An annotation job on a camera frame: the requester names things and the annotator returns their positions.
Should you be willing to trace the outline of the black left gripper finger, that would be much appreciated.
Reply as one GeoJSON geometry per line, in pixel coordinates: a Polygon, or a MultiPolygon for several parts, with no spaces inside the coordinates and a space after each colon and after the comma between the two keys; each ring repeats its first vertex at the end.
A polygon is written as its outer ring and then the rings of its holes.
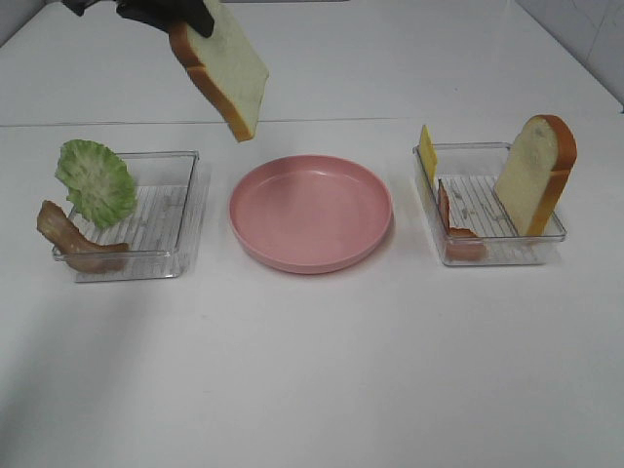
{"type": "Polygon", "coordinates": [[[203,37],[211,37],[215,20],[202,0],[165,0],[165,30],[184,21],[203,37]]]}

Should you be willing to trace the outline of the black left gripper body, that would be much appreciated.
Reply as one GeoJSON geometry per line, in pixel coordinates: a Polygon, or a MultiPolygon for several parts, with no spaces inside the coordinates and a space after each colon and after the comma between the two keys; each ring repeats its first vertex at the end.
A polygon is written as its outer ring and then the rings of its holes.
{"type": "MultiPolygon", "coordinates": [[[[79,17],[99,2],[100,0],[61,0],[62,5],[79,17]]],[[[154,1],[116,0],[114,4],[116,13],[123,19],[144,23],[167,23],[169,21],[167,10],[154,1]]]]}

